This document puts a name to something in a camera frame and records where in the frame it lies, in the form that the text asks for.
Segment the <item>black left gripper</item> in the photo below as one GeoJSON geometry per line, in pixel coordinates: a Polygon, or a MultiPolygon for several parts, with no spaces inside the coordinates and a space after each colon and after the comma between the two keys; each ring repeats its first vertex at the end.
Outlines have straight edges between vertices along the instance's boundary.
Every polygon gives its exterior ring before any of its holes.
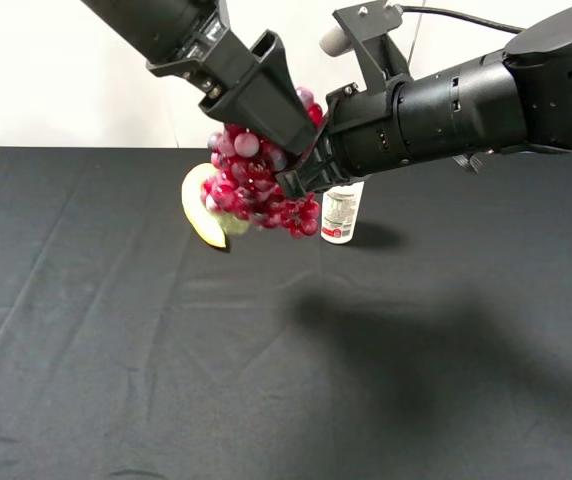
{"type": "Polygon", "coordinates": [[[303,153],[317,130],[296,93],[279,35],[267,30],[248,49],[230,28],[226,1],[189,4],[198,13],[187,36],[168,58],[148,62],[147,70],[198,88],[206,95],[200,109],[209,118],[246,127],[289,153],[303,153]]]}

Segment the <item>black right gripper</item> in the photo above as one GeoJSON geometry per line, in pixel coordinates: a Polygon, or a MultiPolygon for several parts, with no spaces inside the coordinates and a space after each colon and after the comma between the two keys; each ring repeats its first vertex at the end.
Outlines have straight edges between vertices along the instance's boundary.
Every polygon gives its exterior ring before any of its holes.
{"type": "Polygon", "coordinates": [[[358,91],[354,84],[326,96],[326,126],[293,167],[277,173],[287,199],[325,192],[400,168],[406,142],[398,115],[402,82],[390,82],[379,93],[358,91]]]}

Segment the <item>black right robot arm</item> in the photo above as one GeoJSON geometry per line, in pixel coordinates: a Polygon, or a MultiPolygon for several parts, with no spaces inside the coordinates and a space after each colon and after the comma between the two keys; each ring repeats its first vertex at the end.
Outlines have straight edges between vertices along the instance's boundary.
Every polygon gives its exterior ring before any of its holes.
{"type": "Polygon", "coordinates": [[[384,171],[445,158],[470,172],[482,153],[572,152],[572,7],[516,30],[501,50],[421,79],[390,39],[405,7],[373,1],[337,10],[341,36],[366,88],[328,94],[312,147],[278,174],[298,198],[384,171]]]}

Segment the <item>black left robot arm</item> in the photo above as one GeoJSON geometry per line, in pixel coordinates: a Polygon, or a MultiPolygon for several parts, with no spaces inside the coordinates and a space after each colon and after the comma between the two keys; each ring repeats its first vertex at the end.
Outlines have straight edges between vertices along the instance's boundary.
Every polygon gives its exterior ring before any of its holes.
{"type": "Polygon", "coordinates": [[[277,33],[265,30],[246,46],[231,29],[223,1],[84,3],[146,59],[151,74],[182,78],[200,90],[207,117],[246,127],[291,154],[313,144],[317,129],[277,33]]]}

